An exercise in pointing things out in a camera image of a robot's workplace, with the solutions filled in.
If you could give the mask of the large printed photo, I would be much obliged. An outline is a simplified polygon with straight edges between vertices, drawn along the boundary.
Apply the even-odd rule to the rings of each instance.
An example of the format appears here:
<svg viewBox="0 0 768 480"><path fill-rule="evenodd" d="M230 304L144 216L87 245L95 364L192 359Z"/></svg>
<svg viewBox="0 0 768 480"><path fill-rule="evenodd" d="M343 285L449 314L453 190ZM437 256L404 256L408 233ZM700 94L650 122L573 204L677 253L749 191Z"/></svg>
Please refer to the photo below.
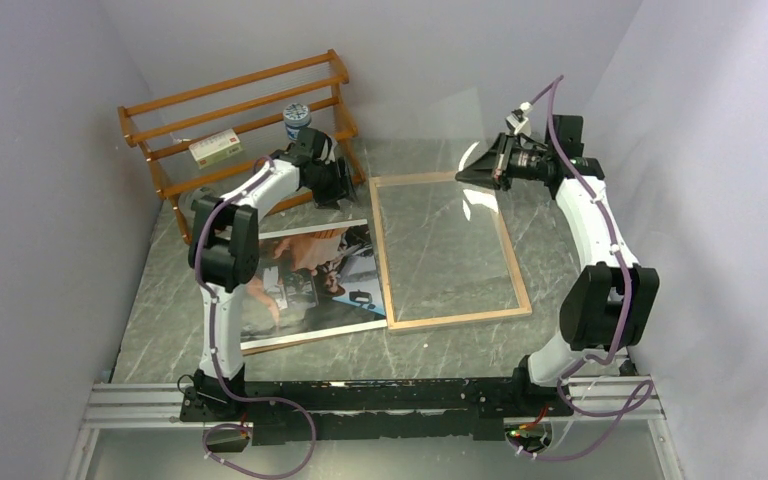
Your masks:
<svg viewBox="0 0 768 480"><path fill-rule="evenodd" d="M242 290L241 342L382 329L387 314L367 220L263 233Z"/></svg>

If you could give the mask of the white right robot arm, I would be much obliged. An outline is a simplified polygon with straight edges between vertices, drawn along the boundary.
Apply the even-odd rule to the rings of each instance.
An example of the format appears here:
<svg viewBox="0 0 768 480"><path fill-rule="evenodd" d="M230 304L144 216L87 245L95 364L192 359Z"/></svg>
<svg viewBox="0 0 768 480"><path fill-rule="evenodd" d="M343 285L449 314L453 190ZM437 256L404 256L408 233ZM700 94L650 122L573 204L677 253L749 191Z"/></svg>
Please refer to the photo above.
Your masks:
<svg viewBox="0 0 768 480"><path fill-rule="evenodd" d="M570 228L580 273L559 310L558 332L526 359L528 377L509 392L513 408L532 415L548 401L547 387L569 378L587 363L606 364L619 350L637 345L651 313L660 278L643 266L624 241L606 193L599 161L584 156L584 119L552 116L546 142L525 132L518 112L509 129L472 159L464 153L458 182L507 191L515 179L539 181Z"/></svg>

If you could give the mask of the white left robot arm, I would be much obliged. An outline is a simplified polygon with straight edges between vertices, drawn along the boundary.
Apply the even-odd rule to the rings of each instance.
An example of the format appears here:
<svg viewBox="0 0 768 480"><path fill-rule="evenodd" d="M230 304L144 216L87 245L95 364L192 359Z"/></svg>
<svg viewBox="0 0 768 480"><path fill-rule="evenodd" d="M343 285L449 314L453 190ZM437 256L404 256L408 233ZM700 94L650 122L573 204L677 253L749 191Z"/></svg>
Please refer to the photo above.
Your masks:
<svg viewBox="0 0 768 480"><path fill-rule="evenodd" d="M194 389L222 420L237 418L246 406L240 315L233 303L257 273L259 223L299 190L309 191L319 208L338 209L340 201L353 199L350 167L335 149L328 134L303 127L287 149L266 157L241 186L193 203L188 262L204 306L204 346Z"/></svg>

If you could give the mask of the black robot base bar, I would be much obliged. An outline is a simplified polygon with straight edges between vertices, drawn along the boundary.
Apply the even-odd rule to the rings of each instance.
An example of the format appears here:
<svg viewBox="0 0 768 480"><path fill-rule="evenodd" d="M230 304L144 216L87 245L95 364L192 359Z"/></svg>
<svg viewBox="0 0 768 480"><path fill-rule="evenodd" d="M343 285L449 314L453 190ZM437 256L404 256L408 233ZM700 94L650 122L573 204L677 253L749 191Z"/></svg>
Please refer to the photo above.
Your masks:
<svg viewBox="0 0 768 480"><path fill-rule="evenodd" d="M182 389L184 423L251 428L256 446L291 441L467 436L500 441L536 420L571 416L566 389L533 384L526 369L508 377L351 381L232 380L222 391L203 374Z"/></svg>

